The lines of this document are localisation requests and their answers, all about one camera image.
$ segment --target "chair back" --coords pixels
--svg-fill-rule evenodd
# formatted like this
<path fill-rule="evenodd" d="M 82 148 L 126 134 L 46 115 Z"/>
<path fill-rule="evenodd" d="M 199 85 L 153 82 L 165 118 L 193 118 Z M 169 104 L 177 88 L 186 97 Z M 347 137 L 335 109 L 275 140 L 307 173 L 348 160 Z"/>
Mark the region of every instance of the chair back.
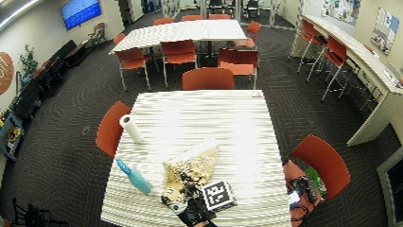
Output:
<path fill-rule="evenodd" d="M 124 131 L 124 128 L 120 125 L 120 119 L 129 113 L 130 108 L 125 103 L 117 101 L 108 110 L 98 127 L 96 144 L 112 158 L 114 158 L 118 141 Z"/>
<path fill-rule="evenodd" d="M 249 29 L 247 29 L 247 33 L 251 34 L 251 39 L 253 41 L 255 42 L 255 38 L 257 38 L 257 33 L 261 29 L 261 24 L 257 23 L 255 21 L 251 21 L 250 24 L 249 24 Z"/>
<path fill-rule="evenodd" d="M 347 48 L 332 36 L 327 38 L 327 47 L 343 61 L 347 60 Z"/>
<path fill-rule="evenodd" d="M 125 37 L 126 37 L 126 34 L 125 34 L 124 32 L 120 33 L 120 34 L 113 38 L 114 44 L 121 43 L 121 41 L 125 39 Z"/>
<path fill-rule="evenodd" d="M 164 17 L 164 18 L 160 18 L 160 19 L 154 19 L 153 26 L 172 24 L 173 22 L 174 22 L 174 18 L 172 18 L 172 17 Z"/>
<path fill-rule="evenodd" d="M 258 9 L 259 8 L 259 1 L 249 0 L 247 9 Z"/>
<path fill-rule="evenodd" d="M 308 135 L 293 150 L 290 157 L 301 159 L 320 175 L 330 201 L 350 183 L 350 173 L 334 148 L 315 135 Z"/>
<path fill-rule="evenodd" d="M 222 0 L 210 0 L 209 7 L 221 7 L 222 5 Z"/>
<path fill-rule="evenodd" d="M 194 46 L 193 40 L 161 42 L 161 48 L 164 56 L 197 53 L 197 47 Z"/>
<path fill-rule="evenodd" d="M 144 54 L 140 48 L 134 47 L 128 50 L 114 51 L 118 61 L 130 61 L 144 59 Z"/>
<path fill-rule="evenodd" d="M 234 75 L 229 69 L 217 67 L 197 68 L 181 77 L 183 91 L 193 90 L 234 90 Z"/>
<path fill-rule="evenodd" d="M 210 14 L 209 20 L 230 20 L 229 14 Z"/>
<path fill-rule="evenodd" d="M 218 62 L 253 64 L 253 67 L 257 68 L 258 51 L 219 48 Z"/>
<path fill-rule="evenodd" d="M 311 36 L 315 36 L 316 31 L 314 28 L 314 24 L 306 21 L 305 19 L 302 19 L 302 30 Z"/>
<path fill-rule="evenodd" d="M 185 15 L 181 17 L 179 19 L 181 21 L 198 21 L 198 20 L 203 20 L 202 15 Z"/>

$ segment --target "blue bottle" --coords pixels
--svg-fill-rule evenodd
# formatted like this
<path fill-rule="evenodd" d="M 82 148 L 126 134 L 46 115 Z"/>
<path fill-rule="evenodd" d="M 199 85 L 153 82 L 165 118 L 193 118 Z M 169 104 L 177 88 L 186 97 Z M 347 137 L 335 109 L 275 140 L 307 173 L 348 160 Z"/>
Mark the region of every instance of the blue bottle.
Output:
<path fill-rule="evenodd" d="M 128 178 L 134 187 L 144 193 L 148 194 L 152 191 L 152 185 L 148 180 L 141 176 L 137 169 L 130 169 L 122 160 L 116 159 L 116 163 L 122 169 L 122 171 L 128 174 Z"/>

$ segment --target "dark gray carpet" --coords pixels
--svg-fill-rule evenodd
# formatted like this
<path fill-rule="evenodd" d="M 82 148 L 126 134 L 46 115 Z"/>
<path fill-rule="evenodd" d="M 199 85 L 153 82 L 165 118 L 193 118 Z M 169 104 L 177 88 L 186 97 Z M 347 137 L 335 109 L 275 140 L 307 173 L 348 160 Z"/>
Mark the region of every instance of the dark gray carpet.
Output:
<path fill-rule="evenodd" d="M 130 27 L 150 26 L 160 13 L 149 13 Z M 294 32 L 262 27 L 258 36 L 259 70 L 257 88 L 267 99 L 281 156 L 287 154 L 310 133 L 323 138 L 340 153 L 351 174 L 343 193 L 320 204 L 305 220 L 306 226 L 387 226 L 383 194 L 375 168 L 400 147 L 392 127 L 379 137 L 348 148 L 346 141 L 367 117 L 359 111 L 360 100 L 350 96 L 336 100 L 330 94 L 320 104 L 323 77 L 305 82 L 310 66 L 297 74 L 298 59 L 287 61 Z M 1 194 L 0 214 L 13 220 L 12 197 L 27 207 L 50 209 L 52 217 L 70 226 L 112 226 L 101 221 L 101 207 L 112 159 L 97 148 L 94 139 L 102 116 L 117 101 L 129 106 L 140 93 L 148 92 L 144 74 L 125 72 L 129 91 L 125 93 L 114 56 L 108 51 L 113 43 L 97 48 L 82 64 L 72 68 L 54 96 L 44 99 L 35 119 L 25 124 L 27 135 L 8 161 Z M 214 65 L 214 61 L 202 61 Z M 169 68 L 169 90 L 179 89 L 181 74 L 190 65 Z M 166 91 L 162 73 L 150 63 L 153 91 Z M 247 78 L 235 79 L 237 89 L 250 89 Z"/>

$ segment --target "table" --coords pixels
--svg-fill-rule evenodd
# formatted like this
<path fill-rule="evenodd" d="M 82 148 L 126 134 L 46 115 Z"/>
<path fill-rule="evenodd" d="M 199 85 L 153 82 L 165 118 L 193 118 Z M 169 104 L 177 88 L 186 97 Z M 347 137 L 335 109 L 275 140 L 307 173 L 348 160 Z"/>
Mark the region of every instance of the table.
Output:
<path fill-rule="evenodd" d="M 324 38 L 331 35 L 346 46 L 347 56 L 359 65 L 362 71 L 366 72 L 371 83 L 379 88 L 383 94 L 364 124 L 347 141 L 347 145 L 354 146 L 374 140 L 388 126 L 392 114 L 396 108 L 403 104 L 403 89 L 395 86 L 394 80 L 386 75 L 384 71 L 387 66 L 374 57 L 364 45 L 343 30 L 319 17 L 302 15 L 302 19 L 314 24 L 315 30 Z"/>
<path fill-rule="evenodd" d="M 219 151 L 210 182 L 227 180 L 238 202 L 217 214 L 214 223 L 221 227 L 291 226 L 278 144 L 261 91 L 145 93 L 130 115 L 145 139 L 134 144 L 124 131 L 116 158 L 138 169 L 153 189 L 144 195 L 113 162 L 102 220 L 121 226 L 183 226 L 160 201 L 162 162 L 214 138 Z"/>
<path fill-rule="evenodd" d="M 177 22 L 160 26 L 146 26 L 133 30 L 125 39 L 114 46 L 114 51 L 133 47 L 158 46 L 161 42 L 182 40 L 193 41 L 235 41 L 245 40 L 243 29 L 237 20 L 198 20 Z"/>

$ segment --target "orange chair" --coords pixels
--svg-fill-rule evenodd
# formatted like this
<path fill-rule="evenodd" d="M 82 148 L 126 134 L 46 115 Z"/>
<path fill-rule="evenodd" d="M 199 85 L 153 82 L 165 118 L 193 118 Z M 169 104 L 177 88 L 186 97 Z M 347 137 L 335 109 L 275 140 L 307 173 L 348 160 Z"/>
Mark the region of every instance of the orange chair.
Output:
<path fill-rule="evenodd" d="M 126 84 L 125 84 L 125 80 L 124 80 L 124 69 L 128 70 L 128 69 L 138 69 L 138 68 L 144 68 L 149 90 L 152 91 L 152 86 L 150 86 L 150 82 L 149 82 L 149 74 L 148 74 L 148 60 L 149 60 L 150 56 L 144 55 L 141 49 L 137 47 L 130 48 L 128 50 L 122 50 L 122 51 L 114 51 L 114 54 L 118 59 L 121 79 L 122 79 L 125 91 L 128 91 L 128 89 L 126 89 Z"/>
<path fill-rule="evenodd" d="M 257 33 L 261 29 L 261 24 L 257 23 L 255 21 L 251 21 L 249 24 L 249 29 L 247 29 L 247 38 L 245 40 L 239 40 L 239 41 L 233 41 L 231 45 L 233 47 L 246 47 L 250 49 L 257 49 L 257 45 L 255 45 L 255 40 L 257 40 Z"/>
<path fill-rule="evenodd" d="M 172 24 L 173 22 L 174 22 L 174 18 L 172 18 L 172 17 L 164 17 L 164 18 L 160 18 L 160 19 L 154 19 L 153 26 Z"/>
<path fill-rule="evenodd" d="M 183 15 L 179 18 L 181 21 L 198 21 L 198 20 L 203 20 L 202 15 Z"/>
<path fill-rule="evenodd" d="M 114 158 L 118 141 L 124 128 L 120 125 L 120 119 L 130 113 L 130 108 L 117 101 L 108 110 L 97 131 L 96 143 L 106 155 Z"/>
<path fill-rule="evenodd" d="M 120 33 L 114 38 L 113 38 L 113 42 L 114 44 L 121 43 L 121 41 L 126 38 L 126 34 L 122 32 Z"/>
<path fill-rule="evenodd" d="M 209 20 L 230 20 L 229 14 L 210 14 Z"/>
<path fill-rule="evenodd" d="M 327 84 L 327 88 L 326 88 L 324 94 L 322 96 L 320 102 L 324 101 L 327 92 L 339 92 L 340 91 L 340 94 L 339 94 L 339 99 L 340 99 L 342 94 L 343 94 L 343 90 L 344 90 L 344 88 L 347 86 L 347 83 L 348 83 L 347 76 L 343 77 L 343 81 L 339 81 L 339 79 L 338 79 L 338 75 L 342 71 L 342 67 L 347 66 L 347 63 L 346 63 L 347 49 L 346 49 L 346 46 L 332 36 L 328 36 L 328 38 L 327 38 L 327 51 L 324 51 L 324 56 L 330 60 L 330 62 L 332 62 L 334 65 L 338 67 L 338 71 L 334 74 L 332 74 L 331 70 L 328 72 L 327 77 L 331 77 L 331 75 L 332 75 L 332 77 L 331 77 L 330 82 Z M 331 87 L 334 82 L 339 83 L 340 88 L 331 90 L 330 87 Z"/>
<path fill-rule="evenodd" d="M 230 70 L 203 67 L 183 73 L 181 89 L 193 90 L 234 90 L 234 75 Z"/>
<path fill-rule="evenodd" d="M 253 89 L 255 89 L 257 65 L 258 65 L 257 50 L 235 50 L 235 49 L 219 48 L 218 66 L 221 68 L 229 69 L 234 74 L 234 76 L 254 75 Z"/>
<path fill-rule="evenodd" d="M 334 150 L 334 148 L 315 135 L 308 135 L 299 143 L 289 155 L 290 158 L 298 158 L 307 165 L 310 165 L 320 175 L 320 179 L 326 186 L 326 200 L 332 200 L 336 195 L 343 191 L 350 183 L 350 173 L 344 165 L 343 159 Z M 301 168 L 293 161 L 283 166 L 285 178 L 287 185 L 290 180 L 297 179 L 299 176 L 306 176 Z M 318 193 L 318 200 L 315 204 L 308 201 L 306 196 L 299 198 L 299 206 L 305 206 L 307 210 L 293 209 L 291 218 L 293 226 L 298 226 L 306 213 L 310 213 L 320 202 L 320 194 Z"/>
<path fill-rule="evenodd" d="M 303 59 L 305 59 L 305 55 L 306 55 L 306 52 L 311 46 L 311 43 L 314 44 L 324 44 L 323 41 L 316 37 L 316 31 L 315 31 L 315 28 L 314 28 L 314 25 L 302 19 L 302 24 L 301 24 L 301 38 L 308 43 L 306 48 L 305 48 L 305 51 L 303 51 L 303 54 L 302 54 L 302 57 L 301 57 L 301 61 L 299 61 L 299 66 L 298 66 L 298 70 L 297 70 L 297 73 L 299 73 L 299 70 L 301 70 L 301 65 L 303 63 Z"/>
<path fill-rule="evenodd" d="M 198 52 L 193 40 L 161 42 L 162 47 L 162 61 L 164 61 L 164 78 L 166 82 L 166 64 L 182 64 L 193 62 L 198 68 Z"/>

